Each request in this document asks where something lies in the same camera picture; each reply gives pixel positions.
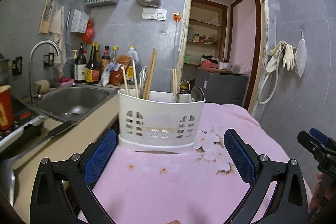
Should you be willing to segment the person's right hand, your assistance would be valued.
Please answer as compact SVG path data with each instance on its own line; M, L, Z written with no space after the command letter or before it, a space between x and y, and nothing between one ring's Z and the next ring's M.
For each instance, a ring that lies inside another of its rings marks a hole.
M309 204L309 211L314 211L321 203L322 196L330 200L335 195L335 180L330 180L329 176L323 173L317 174L319 182L314 188L313 197Z

